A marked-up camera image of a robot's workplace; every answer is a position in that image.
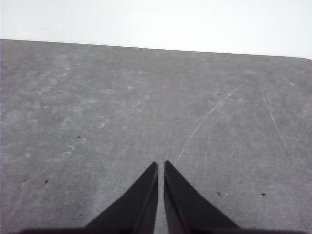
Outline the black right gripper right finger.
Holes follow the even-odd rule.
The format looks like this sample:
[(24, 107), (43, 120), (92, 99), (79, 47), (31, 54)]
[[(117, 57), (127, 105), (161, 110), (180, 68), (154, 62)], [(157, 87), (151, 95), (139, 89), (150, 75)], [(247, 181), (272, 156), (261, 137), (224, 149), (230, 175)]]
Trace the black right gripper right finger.
[(171, 234), (238, 232), (238, 225), (201, 196), (168, 160), (164, 163), (164, 202)]

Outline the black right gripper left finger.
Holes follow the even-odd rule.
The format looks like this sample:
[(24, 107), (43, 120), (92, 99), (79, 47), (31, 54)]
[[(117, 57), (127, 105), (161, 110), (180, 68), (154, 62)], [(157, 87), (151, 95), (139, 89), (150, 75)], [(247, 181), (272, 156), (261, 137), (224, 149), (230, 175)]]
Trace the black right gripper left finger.
[(158, 204), (158, 165), (153, 162), (113, 204), (86, 225), (95, 234), (152, 234)]

